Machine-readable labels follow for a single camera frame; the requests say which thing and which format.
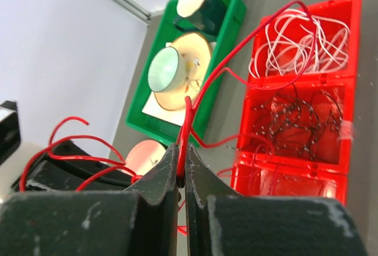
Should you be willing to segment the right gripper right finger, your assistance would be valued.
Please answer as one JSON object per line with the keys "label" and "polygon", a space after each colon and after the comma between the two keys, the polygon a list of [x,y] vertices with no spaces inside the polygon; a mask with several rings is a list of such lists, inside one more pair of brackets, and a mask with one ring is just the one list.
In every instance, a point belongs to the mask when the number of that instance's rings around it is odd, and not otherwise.
{"label": "right gripper right finger", "polygon": [[324,197],[246,197],[189,144],[185,161],[189,255],[366,255],[350,214]]}

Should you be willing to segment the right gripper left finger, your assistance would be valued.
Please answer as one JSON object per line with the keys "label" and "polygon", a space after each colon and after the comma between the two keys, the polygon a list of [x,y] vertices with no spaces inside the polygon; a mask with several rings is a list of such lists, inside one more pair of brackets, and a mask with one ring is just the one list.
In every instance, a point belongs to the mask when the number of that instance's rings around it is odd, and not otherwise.
{"label": "right gripper left finger", "polygon": [[125,190],[14,193],[1,205],[2,255],[175,255],[177,159]]}

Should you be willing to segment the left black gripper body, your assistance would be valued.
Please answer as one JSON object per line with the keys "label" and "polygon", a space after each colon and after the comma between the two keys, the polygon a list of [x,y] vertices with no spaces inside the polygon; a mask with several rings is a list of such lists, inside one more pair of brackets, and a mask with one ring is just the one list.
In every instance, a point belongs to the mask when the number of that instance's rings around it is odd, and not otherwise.
{"label": "left black gripper body", "polygon": [[[43,154],[29,169],[25,189],[76,190],[86,179],[108,167],[99,161],[55,160]],[[123,190],[131,185],[131,180],[130,175],[115,170],[91,182],[86,190]]]}

